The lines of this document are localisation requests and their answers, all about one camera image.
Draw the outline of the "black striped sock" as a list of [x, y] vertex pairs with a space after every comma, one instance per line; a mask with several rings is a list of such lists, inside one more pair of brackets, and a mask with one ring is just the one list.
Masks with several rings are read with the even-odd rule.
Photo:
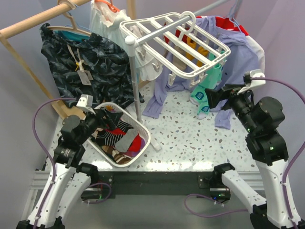
[[97, 131], [95, 143], [99, 146], [115, 146], [115, 143], [117, 143], [129, 129], [133, 129], [133, 126], [120, 120], [117, 128], [113, 130], [103, 129]]

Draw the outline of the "white plastic sock hanger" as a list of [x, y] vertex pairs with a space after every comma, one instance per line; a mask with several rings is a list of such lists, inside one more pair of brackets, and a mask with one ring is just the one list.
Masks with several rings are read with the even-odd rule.
[[[155, 17], [151, 17], [151, 18], [147, 18], [147, 19], [139, 19], [139, 20], [131, 20], [131, 21], [123, 21], [120, 23], [120, 30], [121, 32], [123, 32], [124, 34], [126, 34], [127, 36], [130, 35], [131, 33], [133, 33], [131, 30], [128, 29], [129, 26], [137, 26], [139, 28], [140, 31], [143, 31], [146, 34], [150, 33], [151, 31], [146, 27], [146, 24], [151, 25], [155, 28], [158, 29], [158, 27], [161, 27], [162, 25], [158, 22], [159, 20], [166, 20], [167, 23], [173, 22], [173, 20], [171, 19], [172, 16], [175, 16], [177, 18], [180, 18], [179, 13], [176, 12], [171, 12], [171, 13], [167, 13], [167, 14], [163, 14], [163, 15], [159, 15], [159, 16], [155, 16]], [[202, 56], [204, 59], [206, 58], [208, 61], [211, 61], [213, 66], [216, 65], [217, 63], [220, 63], [221, 61], [223, 61], [224, 59], [226, 59], [230, 54], [231, 54], [231, 50], [228, 46], [226, 46], [225, 44], [223, 44], [222, 42], [220, 42], [217, 39], [217, 43], [209, 40], [208, 38], [205, 37], [205, 35], [201, 34], [200, 32], [198, 32], [197, 30], [193, 30], [191, 33], [185, 35], [186, 37], [190, 38], [192, 41], [196, 42], [200, 47], [203, 47], [205, 50], [207, 50], [209, 53], [213, 54], [215, 56], [215, 58], [213, 60], [209, 60], [208, 58], [206, 58], [205, 56], [203, 56], [202, 54], [199, 53], [200, 56]], [[196, 49], [192, 48], [191, 46], [189, 46], [188, 44], [186, 44], [185, 42], [183, 42], [188, 48], [191, 48], [192, 50], [196, 51]], [[194, 66], [198, 67], [198, 68], [202, 68], [205, 67], [205, 63], [201, 62], [200, 60], [198, 60], [199, 62], [201, 62], [203, 65], [201, 67], [197, 66], [196, 64], [194, 64], [192, 61], [190, 61], [189, 59], [187, 59], [189, 62], [191, 62]], [[194, 77], [193, 79], [189, 79], [191, 80], [191, 85], [197, 85], [198, 83], [200, 83], [205, 77], [206, 77], [206, 72], [210, 69], [211, 67], [208, 67], [206, 71], [204, 71], [203, 73], [199, 74], [198, 76]], [[173, 75], [173, 72], [171, 74], [169, 74], [168, 77], [168, 84], [173, 84], [175, 78], [178, 75]]]

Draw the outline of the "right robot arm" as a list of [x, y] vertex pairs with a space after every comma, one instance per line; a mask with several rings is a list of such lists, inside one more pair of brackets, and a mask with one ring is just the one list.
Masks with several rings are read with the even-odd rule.
[[230, 163], [217, 165], [209, 180], [210, 187], [227, 187], [245, 205], [255, 229], [303, 229], [289, 187], [288, 150], [277, 127], [284, 121], [282, 104], [272, 97], [253, 102], [253, 92], [239, 92], [241, 85], [227, 84], [220, 90], [207, 89], [209, 106], [225, 100], [223, 109], [232, 109], [247, 131], [246, 146], [262, 177], [265, 197], [260, 196]]

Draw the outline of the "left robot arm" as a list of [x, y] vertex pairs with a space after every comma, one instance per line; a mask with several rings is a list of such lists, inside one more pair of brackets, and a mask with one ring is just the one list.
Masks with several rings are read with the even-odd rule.
[[123, 112], [93, 110], [81, 120], [76, 115], [63, 120], [61, 136], [51, 158], [52, 170], [43, 192], [19, 229], [63, 229], [64, 220], [87, 187], [98, 184], [96, 166], [81, 162], [83, 144], [97, 128], [115, 129]]

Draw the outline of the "mint green sock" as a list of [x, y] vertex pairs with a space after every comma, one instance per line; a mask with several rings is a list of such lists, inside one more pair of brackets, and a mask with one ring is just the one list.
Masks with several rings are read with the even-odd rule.
[[214, 89], [221, 81], [224, 63], [226, 59], [217, 63], [206, 72], [206, 77], [192, 91], [190, 100], [193, 104], [199, 105], [197, 119], [202, 120], [209, 114], [210, 108], [205, 89]]

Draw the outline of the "grey sock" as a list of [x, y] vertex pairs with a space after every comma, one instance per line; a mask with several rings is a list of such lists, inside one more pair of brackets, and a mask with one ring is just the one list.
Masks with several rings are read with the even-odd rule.
[[129, 129], [127, 133], [117, 143], [115, 143], [115, 149], [119, 152], [126, 152], [137, 135], [138, 132], [135, 129]]

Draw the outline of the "white laundry basket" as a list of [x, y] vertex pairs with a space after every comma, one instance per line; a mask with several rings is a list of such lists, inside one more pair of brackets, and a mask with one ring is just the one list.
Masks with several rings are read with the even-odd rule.
[[87, 142], [115, 167], [128, 167], [146, 150], [151, 135], [144, 125], [128, 112], [110, 102], [102, 103], [97, 109], [111, 115], [119, 115], [114, 128], [99, 127]]

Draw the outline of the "brown striped sock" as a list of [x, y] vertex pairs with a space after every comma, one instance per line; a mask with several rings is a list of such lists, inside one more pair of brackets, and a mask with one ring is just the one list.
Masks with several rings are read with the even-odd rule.
[[130, 157], [120, 153], [112, 146], [102, 146], [102, 150], [106, 153], [107, 157], [118, 165], [127, 164], [132, 160]]

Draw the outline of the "lavender shirt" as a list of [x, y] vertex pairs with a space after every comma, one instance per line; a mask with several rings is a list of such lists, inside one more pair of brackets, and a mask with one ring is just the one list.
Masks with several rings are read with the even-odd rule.
[[[222, 78], [216, 86], [217, 90], [225, 84], [242, 84], [244, 73], [247, 71], [265, 70], [264, 50], [248, 35], [242, 25], [235, 26], [227, 19], [216, 16], [198, 17], [196, 24], [226, 44], [231, 50], [231, 54], [222, 67]], [[159, 118], [167, 92], [187, 89], [189, 81], [181, 77], [176, 77], [173, 85], [169, 85], [169, 73], [169, 69], [165, 67], [162, 74], [156, 79], [153, 97], [142, 113], [144, 116]]]

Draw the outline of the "wooden garment rack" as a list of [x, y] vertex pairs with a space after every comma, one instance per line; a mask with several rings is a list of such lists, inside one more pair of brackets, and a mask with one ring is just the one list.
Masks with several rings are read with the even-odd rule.
[[[4, 45], [4, 47], [10, 52], [10, 54], [14, 57], [14, 59], [23, 67], [23, 69], [28, 73], [28, 75], [34, 80], [34, 82], [40, 87], [42, 92], [49, 98], [53, 99], [51, 93], [47, 90], [47, 88], [42, 84], [42, 82], [38, 79], [38, 77], [34, 74], [32, 69], [27, 65], [25, 60], [17, 53], [17, 51], [12, 47], [12, 45], [8, 42], [8, 38], [14, 37], [22, 32], [25, 32], [35, 26], [38, 26], [50, 19], [58, 17], [63, 13], [68, 12], [69, 10], [73, 10], [75, 8], [71, 8], [69, 5], [70, 2], [74, 5], [81, 6], [90, 0], [68, 0], [67, 3], [60, 2], [59, 5], [54, 6], [48, 10], [45, 10], [41, 13], [38, 13], [32, 17], [24, 19], [20, 22], [17, 22], [9, 27], [0, 30], [0, 42]], [[135, 0], [127, 0], [127, 12], [132, 19], [136, 18], [136, 1]], [[57, 112], [61, 119], [64, 119], [70, 115], [77, 115], [81, 119], [85, 117], [83, 111], [77, 107], [67, 108], [66, 105], [59, 102], [51, 103], [54, 110]]]

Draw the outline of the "red and beige sock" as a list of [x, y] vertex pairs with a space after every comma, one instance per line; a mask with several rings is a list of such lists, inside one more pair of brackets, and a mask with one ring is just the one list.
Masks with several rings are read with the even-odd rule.
[[[182, 49], [182, 48], [180, 48], [180, 47], [178, 47], [178, 46], [174, 46], [174, 49], [179, 53], [179, 54], [181, 54], [182, 56], [184, 56], [185, 57], [185, 55], [186, 55], [186, 52]], [[173, 56], [173, 64], [179, 69], [179, 70], [181, 70], [181, 71], [184, 71], [185, 69], [186, 69], [186, 63], [184, 63], [182, 60], [180, 60], [178, 57], [176, 57], [176, 56]]]

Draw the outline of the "garment price tag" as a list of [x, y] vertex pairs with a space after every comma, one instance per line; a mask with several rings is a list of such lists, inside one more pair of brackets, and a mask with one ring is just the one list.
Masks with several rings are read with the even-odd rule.
[[78, 73], [78, 75], [80, 77], [80, 80], [81, 80], [81, 83], [83, 85], [91, 85], [91, 81], [93, 81], [93, 77], [92, 77], [90, 71], [88, 71], [88, 70], [84, 70], [84, 71], [78, 70], [77, 73]]

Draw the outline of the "dark leaf-print garment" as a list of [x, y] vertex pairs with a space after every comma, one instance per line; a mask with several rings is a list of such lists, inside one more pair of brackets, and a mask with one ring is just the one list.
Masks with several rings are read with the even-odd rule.
[[[93, 96], [93, 106], [113, 102], [126, 108], [134, 102], [132, 76], [126, 51], [96, 33], [75, 35], [53, 31], [48, 23], [40, 28], [41, 53], [47, 58], [51, 74], [63, 98], [82, 94]], [[91, 72], [91, 85], [83, 85], [78, 70]]]

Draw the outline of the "white ruffled dress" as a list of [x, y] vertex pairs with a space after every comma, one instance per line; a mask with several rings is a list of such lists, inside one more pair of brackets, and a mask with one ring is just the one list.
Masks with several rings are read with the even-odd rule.
[[[114, 13], [104, 3], [91, 1], [90, 30], [111, 40], [125, 51], [128, 51], [125, 43], [127, 35], [121, 32], [120, 23], [130, 20], [126, 10]], [[135, 49], [135, 62], [138, 77], [142, 81], [155, 80], [162, 72], [162, 69], [155, 71], [153, 66], [157, 64], [157, 60], [141, 47]]]

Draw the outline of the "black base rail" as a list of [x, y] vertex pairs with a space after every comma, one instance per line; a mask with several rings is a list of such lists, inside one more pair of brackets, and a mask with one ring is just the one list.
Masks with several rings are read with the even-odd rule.
[[224, 185], [211, 183], [212, 172], [100, 172], [97, 185], [86, 189], [82, 200], [103, 199], [111, 192], [117, 195], [169, 195], [200, 194], [225, 202], [231, 197]]

